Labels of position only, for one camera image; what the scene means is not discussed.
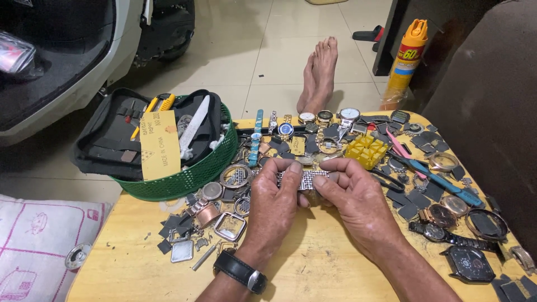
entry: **tiled floor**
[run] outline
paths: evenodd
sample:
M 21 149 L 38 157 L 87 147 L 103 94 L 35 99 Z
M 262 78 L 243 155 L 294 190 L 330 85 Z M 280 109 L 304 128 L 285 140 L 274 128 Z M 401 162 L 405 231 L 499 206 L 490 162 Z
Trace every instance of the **tiled floor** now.
M 335 92 L 328 109 L 375 110 L 387 77 L 372 76 L 371 42 L 354 31 L 384 25 L 390 0 L 348 0 L 315 6 L 304 0 L 199 0 L 196 31 L 183 58 L 132 70 L 120 83 L 154 96 L 208 89 L 220 95 L 234 119 L 257 109 L 296 113 L 302 71 L 315 44 L 338 38 Z M 103 175 L 83 174 L 69 161 L 70 146 L 91 110 L 70 114 L 20 145 L 0 150 L 0 193 L 25 199 L 114 202 L 121 192 Z

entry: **aerosol spray can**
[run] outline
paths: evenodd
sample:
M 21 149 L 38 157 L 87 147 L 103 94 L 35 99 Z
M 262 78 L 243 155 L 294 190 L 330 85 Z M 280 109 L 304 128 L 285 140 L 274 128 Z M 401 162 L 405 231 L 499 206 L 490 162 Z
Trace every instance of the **aerosol spray can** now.
M 401 40 L 391 67 L 390 79 L 382 97 L 380 110 L 395 110 L 404 98 L 410 79 L 418 67 L 427 42 L 427 20 L 414 20 Z

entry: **slipper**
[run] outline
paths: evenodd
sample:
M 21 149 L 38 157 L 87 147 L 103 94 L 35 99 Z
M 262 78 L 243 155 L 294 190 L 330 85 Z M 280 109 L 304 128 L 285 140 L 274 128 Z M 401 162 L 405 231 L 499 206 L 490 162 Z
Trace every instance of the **slipper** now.
M 378 42 L 382 38 L 382 34 L 384 34 L 384 27 L 377 25 L 373 31 L 354 32 L 352 34 L 352 39 L 358 41 Z

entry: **scooter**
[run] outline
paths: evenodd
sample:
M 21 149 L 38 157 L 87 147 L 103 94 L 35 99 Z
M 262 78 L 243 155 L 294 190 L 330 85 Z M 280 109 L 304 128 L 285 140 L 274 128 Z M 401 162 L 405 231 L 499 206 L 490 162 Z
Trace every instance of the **scooter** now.
M 34 46 L 40 71 L 0 72 L 0 147 L 86 107 L 132 65 L 179 58 L 194 21 L 194 0 L 0 1 L 0 31 Z

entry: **leg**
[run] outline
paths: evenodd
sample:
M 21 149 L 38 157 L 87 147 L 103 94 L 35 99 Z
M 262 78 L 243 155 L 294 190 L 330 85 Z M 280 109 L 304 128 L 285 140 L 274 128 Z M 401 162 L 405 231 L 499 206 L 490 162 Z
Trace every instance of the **leg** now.
M 315 92 L 315 80 L 313 79 L 313 74 L 311 70 L 313 69 L 313 53 L 309 55 L 308 62 L 304 68 L 304 90 L 300 95 L 299 102 L 296 105 L 296 110 L 298 113 L 302 113 L 306 102 L 311 99 L 313 93 Z
M 303 112 L 317 114 L 332 98 L 337 56 L 337 39 L 334 37 L 325 39 L 315 46 L 312 69 L 315 92 L 306 101 Z

